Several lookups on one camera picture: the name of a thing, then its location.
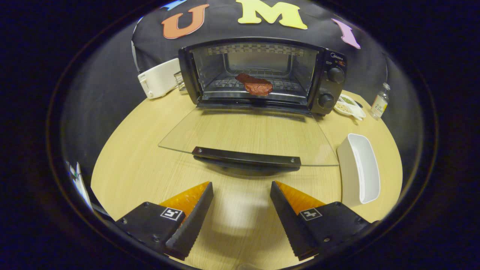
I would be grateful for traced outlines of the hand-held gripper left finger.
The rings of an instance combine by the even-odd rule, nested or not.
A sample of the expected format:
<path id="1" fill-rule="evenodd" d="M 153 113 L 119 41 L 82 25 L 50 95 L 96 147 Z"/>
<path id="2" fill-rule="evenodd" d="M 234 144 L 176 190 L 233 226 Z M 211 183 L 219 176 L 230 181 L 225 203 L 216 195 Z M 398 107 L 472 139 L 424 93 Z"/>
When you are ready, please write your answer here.
<path id="1" fill-rule="evenodd" d="M 160 204 L 143 202 L 115 225 L 156 253 L 185 260 L 213 198 L 213 185 L 206 181 Z"/>

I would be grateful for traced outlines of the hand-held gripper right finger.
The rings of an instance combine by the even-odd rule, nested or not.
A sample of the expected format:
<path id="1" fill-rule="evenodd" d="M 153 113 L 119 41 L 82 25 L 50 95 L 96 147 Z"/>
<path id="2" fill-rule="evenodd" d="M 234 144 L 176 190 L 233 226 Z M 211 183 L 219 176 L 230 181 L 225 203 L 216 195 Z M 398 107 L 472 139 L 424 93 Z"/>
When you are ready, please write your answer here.
<path id="1" fill-rule="evenodd" d="M 341 202 L 326 204 L 279 181 L 271 183 L 270 197 L 299 260 L 331 256 L 372 225 Z"/>

